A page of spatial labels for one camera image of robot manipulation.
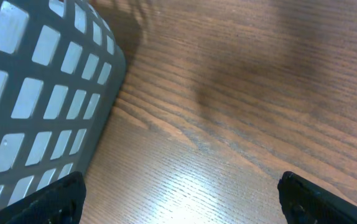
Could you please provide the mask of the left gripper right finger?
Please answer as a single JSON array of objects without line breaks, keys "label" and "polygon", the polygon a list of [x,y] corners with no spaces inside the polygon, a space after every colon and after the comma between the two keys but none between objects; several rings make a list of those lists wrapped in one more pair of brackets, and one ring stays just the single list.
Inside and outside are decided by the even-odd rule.
[{"label": "left gripper right finger", "polygon": [[357,224],[357,206],[291,172],[277,185],[287,223]]}]

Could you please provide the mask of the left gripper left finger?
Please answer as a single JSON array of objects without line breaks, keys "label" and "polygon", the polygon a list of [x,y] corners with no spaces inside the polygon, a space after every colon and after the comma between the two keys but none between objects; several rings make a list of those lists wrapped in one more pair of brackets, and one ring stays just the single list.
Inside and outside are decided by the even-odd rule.
[{"label": "left gripper left finger", "polygon": [[85,197],[83,174],[75,171],[0,210],[0,223],[78,224]]}]

